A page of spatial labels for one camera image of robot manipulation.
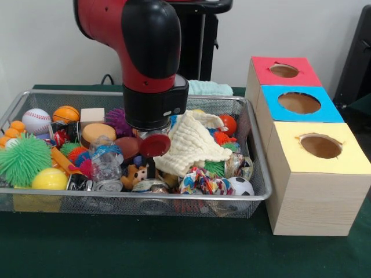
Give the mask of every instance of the yellow box top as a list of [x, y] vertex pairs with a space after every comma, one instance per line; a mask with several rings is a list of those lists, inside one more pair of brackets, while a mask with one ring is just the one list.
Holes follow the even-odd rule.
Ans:
[[346, 123], [274, 122], [292, 172], [371, 174]]

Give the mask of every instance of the light blue towel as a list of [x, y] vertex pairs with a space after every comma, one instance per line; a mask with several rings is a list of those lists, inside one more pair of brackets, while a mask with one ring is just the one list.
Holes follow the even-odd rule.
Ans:
[[218, 84], [212, 81], [189, 80], [188, 94], [201, 94], [204, 96], [233, 96], [231, 86]]

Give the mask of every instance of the purple spiky ball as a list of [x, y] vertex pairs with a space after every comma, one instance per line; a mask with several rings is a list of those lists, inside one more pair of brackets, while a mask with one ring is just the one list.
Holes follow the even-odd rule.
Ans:
[[133, 130], [125, 120], [125, 110], [115, 108], [106, 114], [106, 124], [112, 126], [117, 137], [132, 137]]

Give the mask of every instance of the soccer ball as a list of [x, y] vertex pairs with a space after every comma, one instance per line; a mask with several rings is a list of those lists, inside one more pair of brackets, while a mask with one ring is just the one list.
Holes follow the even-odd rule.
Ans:
[[231, 183], [232, 188], [234, 189], [234, 195], [238, 196], [254, 196], [254, 189], [251, 183], [241, 177], [232, 177], [228, 181]]

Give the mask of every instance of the green spiky ball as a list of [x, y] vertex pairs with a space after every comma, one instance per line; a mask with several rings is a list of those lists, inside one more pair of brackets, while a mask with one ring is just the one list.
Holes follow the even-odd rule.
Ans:
[[60, 148], [60, 152], [67, 157], [77, 147], [81, 147], [80, 143], [64, 143]]
[[233, 152], [237, 152], [238, 148], [234, 143], [225, 143], [222, 145], [224, 149], [230, 149]]
[[30, 187], [41, 170], [52, 166], [51, 154], [46, 142], [21, 134], [18, 144], [0, 149], [0, 175], [12, 186]]
[[224, 161], [221, 162], [205, 161], [204, 168], [210, 173], [215, 173], [219, 177], [224, 177]]

